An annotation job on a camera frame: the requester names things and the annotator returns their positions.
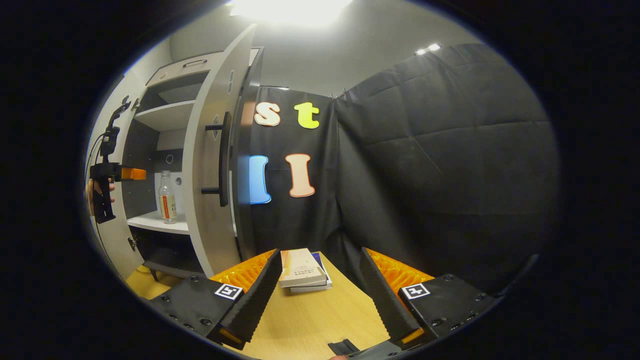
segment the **cabinet drawer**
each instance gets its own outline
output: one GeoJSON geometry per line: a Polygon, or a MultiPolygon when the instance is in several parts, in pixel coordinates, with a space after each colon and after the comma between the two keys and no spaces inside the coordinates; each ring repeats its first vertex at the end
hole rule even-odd
{"type": "Polygon", "coordinates": [[[216,60],[221,59],[222,52],[219,52],[194,56],[186,60],[178,61],[177,63],[169,64],[158,69],[151,79],[149,79],[147,86],[153,86],[181,76],[195,74],[197,72],[209,71],[213,68],[216,60]]]}

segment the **bottle label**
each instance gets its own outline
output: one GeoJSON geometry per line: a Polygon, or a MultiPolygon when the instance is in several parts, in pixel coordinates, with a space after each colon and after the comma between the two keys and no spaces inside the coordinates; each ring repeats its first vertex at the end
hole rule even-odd
{"type": "Polygon", "coordinates": [[[160,198],[160,212],[162,218],[175,218],[178,213],[175,210],[175,197],[174,195],[162,195],[160,198]]]}

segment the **cabinet shelf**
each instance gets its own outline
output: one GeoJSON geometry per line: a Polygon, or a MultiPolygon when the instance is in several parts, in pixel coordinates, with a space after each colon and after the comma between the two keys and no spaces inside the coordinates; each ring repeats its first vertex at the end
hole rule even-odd
{"type": "Polygon", "coordinates": [[[189,123],[189,116],[195,100],[176,102],[137,113],[134,119],[156,131],[184,129],[189,123]]]}
{"type": "Polygon", "coordinates": [[[178,214],[174,219],[177,223],[168,225],[164,223],[164,219],[160,218],[157,211],[152,211],[138,217],[130,218],[127,224],[130,226],[141,227],[142,229],[161,231],[163,233],[172,234],[189,234],[187,220],[184,214],[178,214]]]}

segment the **ceiling light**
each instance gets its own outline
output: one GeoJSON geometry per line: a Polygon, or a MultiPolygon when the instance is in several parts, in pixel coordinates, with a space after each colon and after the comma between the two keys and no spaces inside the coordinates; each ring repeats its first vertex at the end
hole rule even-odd
{"type": "Polygon", "coordinates": [[[351,0],[234,0],[230,16],[287,22],[298,25],[325,25],[335,20],[351,0]]]}

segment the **plastic bottle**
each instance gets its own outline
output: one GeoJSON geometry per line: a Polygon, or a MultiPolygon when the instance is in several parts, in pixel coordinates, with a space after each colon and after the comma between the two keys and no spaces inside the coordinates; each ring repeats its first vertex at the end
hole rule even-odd
{"type": "Polygon", "coordinates": [[[158,188],[158,198],[160,200],[160,214],[165,224],[176,224],[174,218],[178,215],[175,209],[175,196],[171,186],[171,172],[163,170],[160,176],[160,187],[158,188]]]}

